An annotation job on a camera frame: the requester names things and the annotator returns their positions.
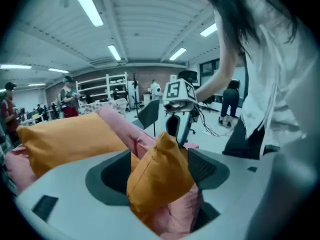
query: drawstring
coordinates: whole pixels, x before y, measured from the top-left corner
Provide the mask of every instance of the drawstring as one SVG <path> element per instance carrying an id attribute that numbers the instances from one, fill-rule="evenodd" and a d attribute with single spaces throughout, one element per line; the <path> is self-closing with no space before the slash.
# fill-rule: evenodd
<path id="1" fill-rule="evenodd" d="M 273 64 L 273 73 L 274 73 L 274 82 L 272 85 L 272 91 L 271 91 L 271 95 L 270 95 L 270 101 L 265 113 L 265 117 L 262 121 L 262 123 L 260 124 L 258 131 L 261 130 L 261 128 L 263 126 L 265 126 L 264 128 L 264 137 L 261 143 L 261 147 L 260 147 L 260 154 L 259 154 L 259 158 L 261 158 L 264 154 L 264 150 L 265 150 L 265 143 L 266 143 L 266 135 L 269 131 L 269 127 L 271 124 L 271 119 L 272 119 L 272 115 L 275 109 L 275 103 L 276 103 L 276 97 L 277 97 L 277 87 L 279 85 L 279 66 L 281 68 L 285 68 L 284 67 L 284 62 L 281 58 L 281 54 L 278 50 L 278 47 L 274 44 L 275 40 L 273 39 L 274 42 L 272 42 L 271 37 L 273 37 L 272 33 L 270 33 L 265 26 L 263 26 L 262 24 L 259 25 L 259 28 L 261 29 L 266 43 L 268 45 L 269 48 L 269 52 L 271 55 L 271 59 L 272 59 L 272 64 Z"/>

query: brick wall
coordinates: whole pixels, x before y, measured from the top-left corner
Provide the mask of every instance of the brick wall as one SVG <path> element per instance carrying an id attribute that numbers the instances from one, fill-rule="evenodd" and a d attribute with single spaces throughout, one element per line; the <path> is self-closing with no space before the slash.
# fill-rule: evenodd
<path id="1" fill-rule="evenodd" d="M 157 83 L 161 86 L 162 91 L 165 90 L 166 83 L 170 80 L 170 75 L 177 75 L 180 71 L 184 69 L 173 68 L 173 67 L 122 67 L 122 68 L 112 68 L 106 70 L 97 70 L 90 73 L 85 73 L 74 77 L 75 81 L 82 82 L 95 78 L 105 77 L 106 74 L 109 75 L 120 75 L 126 72 L 128 74 L 128 80 L 133 80 L 133 73 L 135 73 L 136 80 L 139 82 L 139 95 L 140 100 L 143 98 L 143 94 L 147 92 L 150 87 L 152 79 L 156 79 Z M 48 103 L 52 103 L 56 100 L 57 95 L 63 83 L 58 83 L 45 90 L 46 99 Z M 101 93 L 102 90 L 93 90 L 90 94 Z"/>

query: ceiling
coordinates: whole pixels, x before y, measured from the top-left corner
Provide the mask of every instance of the ceiling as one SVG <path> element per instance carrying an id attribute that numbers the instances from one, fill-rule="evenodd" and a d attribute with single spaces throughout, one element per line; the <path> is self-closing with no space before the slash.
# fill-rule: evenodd
<path id="1" fill-rule="evenodd" d="M 20 88 L 52 84 L 63 76 L 122 65 L 186 65 L 219 56 L 217 33 L 200 33 L 215 22 L 206 0 L 93 0 L 103 21 L 95 27 L 78 0 L 26 0 L 2 44 L 0 64 L 32 69 L 0 69 L 3 83 Z M 187 51 L 174 62 L 180 48 Z"/>

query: pink pillow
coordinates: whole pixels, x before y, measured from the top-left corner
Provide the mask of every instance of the pink pillow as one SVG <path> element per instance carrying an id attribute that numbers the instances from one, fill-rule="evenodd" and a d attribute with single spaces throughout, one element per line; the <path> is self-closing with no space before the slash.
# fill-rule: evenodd
<path id="1" fill-rule="evenodd" d="M 154 137 L 128 122 L 110 106 L 106 105 L 96 112 L 140 160 L 156 143 Z M 184 147 L 188 149 L 199 146 L 186 143 Z M 155 233 L 164 240 L 176 240 L 187 236 L 194 227 L 200 204 L 199 190 L 194 184 L 184 196 L 156 212 L 153 221 Z"/>
<path id="2" fill-rule="evenodd" d="M 37 180 L 31 169 L 27 150 L 24 146 L 20 145 L 8 152 L 4 156 L 4 163 L 19 194 Z"/>

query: red shirt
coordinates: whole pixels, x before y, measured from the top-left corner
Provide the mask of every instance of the red shirt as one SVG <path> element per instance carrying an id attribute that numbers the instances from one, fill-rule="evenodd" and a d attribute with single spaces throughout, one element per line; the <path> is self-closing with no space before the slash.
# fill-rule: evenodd
<path id="1" fill-rule="evenodd" d="M 3 100 L 1 103 L 1 117 L 5 120 L 7 117 L 13 115 L 14 111 L 14 104 L 11 100 Z M 19 126 L 19 122 L 17 121 L 16 117 L 14 117 L 11 121 L 6 123 L 6 127 L 9 133 L 15 132 Z"/>

